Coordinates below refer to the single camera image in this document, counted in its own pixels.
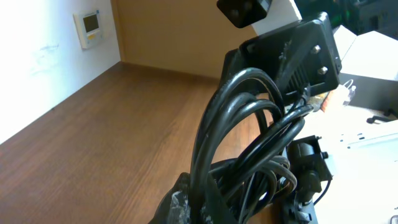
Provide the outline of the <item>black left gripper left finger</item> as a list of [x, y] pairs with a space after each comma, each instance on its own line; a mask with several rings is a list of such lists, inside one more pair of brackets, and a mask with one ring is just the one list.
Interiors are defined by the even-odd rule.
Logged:
[[190, 174], [179, 175], [174, 186], [163, 197], [149, 224], [188, 224], [191, 208], [188, 202]]

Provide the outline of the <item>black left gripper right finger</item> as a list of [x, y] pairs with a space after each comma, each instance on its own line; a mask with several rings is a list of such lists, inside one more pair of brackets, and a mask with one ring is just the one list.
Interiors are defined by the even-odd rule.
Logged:
[[205, 185], [205, 223], [233, 224], [235, 217], [226, 205], [214, 178], [209, 175]]

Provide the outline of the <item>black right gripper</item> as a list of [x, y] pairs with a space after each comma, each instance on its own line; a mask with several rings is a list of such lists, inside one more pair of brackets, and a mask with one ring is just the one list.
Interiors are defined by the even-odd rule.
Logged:
[[261, 34], [230, 50], [224, 58], [221, 82], [245, 68], [258, 68], [291, 103], [304, 87], [312, 96], [339, 85], [341, 59], [326, 12]]

